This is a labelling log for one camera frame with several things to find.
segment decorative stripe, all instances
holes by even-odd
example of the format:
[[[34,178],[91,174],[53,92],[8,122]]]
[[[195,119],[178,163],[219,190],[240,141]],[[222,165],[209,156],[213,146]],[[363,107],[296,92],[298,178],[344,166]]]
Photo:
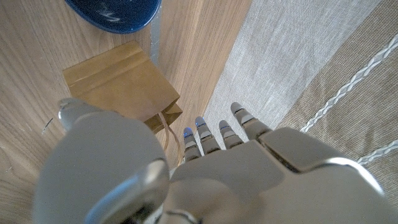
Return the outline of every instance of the decorative stripe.
[[[389,42],[389,44],[379,51],[368,63],[367,66],[359,70],[351,80],[343,85],[338,91],[337,94],[330,98],[324,107],[315,114],[315,116],[308,120],[307,124],[301,129],[301,132],[306,133],[320,118],[322,118],[326,112],[332,108],[338,100],[347,94],[347,92],[351,91],[356,84],[358,84],[364,77],[369,75],[370,71],[376,67],[380,62],[385,59],[391,51],[393,51],[396,47],[398,47],[398,34]]]
[[[388,144],[386,146],[376,149],[375,151],[373,151],[372,153],[370,153],[366,156],[359,158],[357,163],[359,163],[361,165],[365,165],[368,162],[371,162],[373,159],[375,159],[377,157],[384,156],[387,153],[389,153],[395,149],[398,149],[398,139],[395,141],[392,141],[390,144]]]

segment wood grain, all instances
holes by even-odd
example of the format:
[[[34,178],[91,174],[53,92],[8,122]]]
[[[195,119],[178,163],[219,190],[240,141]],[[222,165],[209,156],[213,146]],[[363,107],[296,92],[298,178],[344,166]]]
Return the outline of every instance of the wood grain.
[[[64,1],[1,1],[0,20],[0,223],[31,223],[34,185],[64,135],[57,101],[70,93],[62,70],[130,40],[149,54],[150,27],[110,34]]]
[[[183,129],[203,116],[250,5],[251,0],[163,1],[159,69],[181,96],[183,113],[171,125],[181,143]],[[157,137],[165,141],[163,132]],[[177,165],[176,148],[171,141],[170,167]]]

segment blue bowl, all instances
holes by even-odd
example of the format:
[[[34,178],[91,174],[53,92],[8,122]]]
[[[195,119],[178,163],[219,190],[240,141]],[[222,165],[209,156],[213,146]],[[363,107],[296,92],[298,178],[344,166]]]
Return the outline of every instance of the blue bowl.
[[[161,0],[65,0],[94,26],[116,34],[144,28],[155,16]]]

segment paper bag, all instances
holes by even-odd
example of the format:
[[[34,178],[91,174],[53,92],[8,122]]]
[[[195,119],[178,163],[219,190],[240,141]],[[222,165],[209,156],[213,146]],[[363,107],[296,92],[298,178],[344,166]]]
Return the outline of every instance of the paper bag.
[[[65,69],[72,97],[139,119],[157,133],[182,113],[180,95],[134,41]]]

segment beige fabric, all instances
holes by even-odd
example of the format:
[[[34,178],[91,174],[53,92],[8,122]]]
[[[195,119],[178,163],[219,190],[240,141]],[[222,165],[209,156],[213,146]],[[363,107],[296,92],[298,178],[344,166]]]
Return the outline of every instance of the beige fabric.
[[[397,88],[398,49],[347,93],[308,133],[357,161],[398,139]]]
[[[279,127],[301,129],[325,103],[398,33],[398,2],[385,0],[339,48],[293,105]],[[398,139],[398,49],[374,67],[307,133],[352,159]],[[398,208],[398,164],[395,151],[365,167]]]
[[[398,150],[365,165],[379,181],[390,203],[398,208]]]
[[[278,125],[301,129],[398,32],[398,2],[383,1],[320,70]]]
[[[205,112],[217,140],[222,119],[247,139],[234,101],[275,128],[378,2],[254,0]]]

